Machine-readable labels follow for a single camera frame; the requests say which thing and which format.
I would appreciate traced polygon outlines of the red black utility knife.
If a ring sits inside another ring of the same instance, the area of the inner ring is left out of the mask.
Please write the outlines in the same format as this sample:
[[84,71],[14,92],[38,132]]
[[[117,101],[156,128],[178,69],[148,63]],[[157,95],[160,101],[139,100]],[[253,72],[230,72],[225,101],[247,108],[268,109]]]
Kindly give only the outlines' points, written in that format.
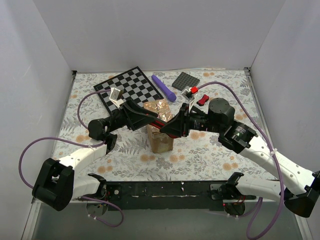
[[163,120],[160,120],[158,118],[154,118],[153,121],[149,123],[149,125],[157,128],[160,133],[166,134],[172,139],[177,139],[179,137],[179,136],[173,134],[171,130],[165,129],[165,126],[167,125],[167,123]]

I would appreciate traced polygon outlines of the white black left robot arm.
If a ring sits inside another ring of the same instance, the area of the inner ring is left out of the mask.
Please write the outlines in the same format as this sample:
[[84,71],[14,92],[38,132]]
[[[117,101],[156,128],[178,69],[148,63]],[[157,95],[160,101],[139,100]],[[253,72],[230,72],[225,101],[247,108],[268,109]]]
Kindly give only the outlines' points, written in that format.
[[78,178],[78,174],[114,149],[118,136],[113,131],[124,126],[135,131],[147,125],[160,129],[165,122],[158,118],[157,113],[140,107],[133,100],[121,104],[107,118],[91,120],[88,124],[89,137],[102,143],[79,148],[58,160],[45,160],[32,188],[32,196],[57,211],[63,210],[74,199],[104,199],[108,191],[103,177],[89,173]]

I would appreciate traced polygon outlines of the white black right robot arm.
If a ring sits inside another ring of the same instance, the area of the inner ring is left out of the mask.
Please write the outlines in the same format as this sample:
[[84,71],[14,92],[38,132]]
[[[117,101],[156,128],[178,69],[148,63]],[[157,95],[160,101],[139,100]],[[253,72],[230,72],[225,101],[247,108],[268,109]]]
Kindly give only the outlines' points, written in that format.
[[278,180],[258,180],[235,172],[213,191],[215,198],[234,199],[256,196],[283,200],[294,214],[308,218],[320,196],[320,173],[307,170],[278,151],[270,150],[264,139],[249,126],[234,119],[235,109],[223,98],[209,102],[207,113],[189,109],[184,103],[178,114],[160,128],[170,137],[186,137],[190,130],[218,134],[225,148],[258,164]]

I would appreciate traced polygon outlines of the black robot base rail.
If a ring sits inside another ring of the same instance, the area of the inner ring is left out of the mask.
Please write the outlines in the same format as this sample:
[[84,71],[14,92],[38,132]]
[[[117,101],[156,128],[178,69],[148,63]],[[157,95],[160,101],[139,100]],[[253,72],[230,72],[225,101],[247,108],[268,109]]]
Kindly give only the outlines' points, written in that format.
[[90,197],[121,210],[209,210],[241,216],[252,196],[227,193],[223,181],[109,181]]

